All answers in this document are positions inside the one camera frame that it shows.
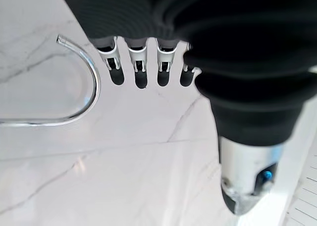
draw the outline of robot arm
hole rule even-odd
[[[158,82],[168,83],[178,40],[190,43],[181,83],[194,67],[211,102],[228,208],[248,212],[274,184],[283,143],[317,92],[317,0],[65,0],[99,50],[113,82],[124,76],[115,36],[128,44],[144,88],[146,39],[158,39]]]

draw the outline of blue led light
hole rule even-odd
[[[273,173],[270,172],[269,170],[266,170],[265,172],[263,172],[263,176],[266,180],[272,180],[273,178]]]

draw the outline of gray marble vein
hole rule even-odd
[[[44,44],[44,42],[45,42],[45,40],[44,40],[41,44],[39,44],[39,46],[38,46],[37,48],[35,48],[34,51],[35,51],[35,50],[38,50],[38,49]],[[27,66],[24,67],[23,69],[17,70],[17,71],[15,71],[15,72],[9,74],[8,76],[6,76],[6,77],[4,77],[4,78],[0,78],[0,84],[3,84],[3,83],[6,83],[6,82],[10,81],[12,78],[17,77],[17,76],[19,76],[19,75],[22,74],[22,73],[29,72],[29,71],[32,70],[33,68],[35,68],[35,67],[41,65],[42,63],[44,63],[44,62],[46,62],[46,61],[48,61],[48,60],[50,60],[50,59],[52,59],[52,58],[55,58],[55,57],[66,57],[66,56],[72,55],[72,54],[73,54],[72,51],[68,51],[68,52],[65,52],[65,53],[50,54],[50,55],[44,57],[43,59],[41,59],[41,60],[39,60],[39,61],[37,61],[37,62],[35,62],[35,63],[32,63],[32,64],[30,64],[30,65],[27,65]]]
[[[34,198],[37,194],[39,194],[46,187],[48,187],[49,185],[51,185],[55,181],[63,178],[64,176],[66,176],[71,170],[74,169],[74,167],[76,165],[78,165],[79,161],[82,161],[82,160],[86,159],[87,156],[88,155],[81,156],[80,160],[77,160],[75,163],[73,163],[73,165],[70,168],[66,169],[65,171],[61,172],[60,174],[58,174],[58,175],[52,177],[51,179],[49,179],[48,181],[44,182],[42,185],[37,187],[35,189],[35,191],[33,193],[31,193],[26,199],[24,199],[24,200],[22,200],[22,201],[20,201],[20,202],[18,202],[16,204],[13,204],[11,206],[8,206],[7,208],[5,208],[3,210],[0,210],[0,216],[4,215],[5,213],[10,212],[12,210],[15,210],[15,209],[23,207],[28,201],[30,201],[32,198]]]
[[[32,30],[29,33],[20,35],[20,36],[18,36],[16,38],[13,38],[13,39],[11,39],[9,41],[6,41],[4,43],[0,43],[0,48],[2,48],[4,46],[7,46],[7,45],[16,44],[17,42],[23,40],[26,37],[30,37],[32,35],[36,35],[38,33],[44,32],[46,30],[61,28],[61,27],[65,26],[65,25],[69,25],[71,23],[76,23],[76,22],[77,22],[77,20],[70,19],[70,20],[66,20],[66,21],[64,21],[64,22],[62,22],[60,24],[45,24],[45,25],[42,25],[42,26],[38,26],[37,28],[35,28],[34,30]]]
[[[184,121],[188,118],[188,116],[190,115],[190,113],[192,112],[192,110],[194,109],[195,105],[197,104],[197,102],[199,100],[201,100],[203,97],[202,96],[198,96],[187,108],[187,110],[184,112],[184,114],[179,118],[179,120],[177,121],[172,133],[170,134],[169,138],[167,139],[167,143],[172,141],[174,136],[177,134],[178,130],[182,127]]]

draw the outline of chrome s-hook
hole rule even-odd
[[[100,75],[91,57],[73,41],[58,35],[56,42],[76,53],[87,65],[93,78],[93,92],[87,104],[76,113],[59,118],[0,118],[0,126],[28,127],[28,126],[59,126],[79,120],[96,104],[101,88]]]

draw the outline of white marble countertop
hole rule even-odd
[[[155,42],[149,41],[149,84],[140,90],[123,40],[118,46],[125,83],[115,86],[63,0],[0,0],[0,19],[0,118],[55,117],[85,104],[91,80],[78,68],[84,63],[55,44],[59,33],[87,50],[102,78],[99,101],[75,123],[0,128],[0,225],[224,226],[236,221],[220,192],[209,101],[194,85],[179,84],[184,43],[163,88],[156,81]],[[291,151],[284,168],[295,157]],[[251,219],[241,225],[259,225],[254,215]]]

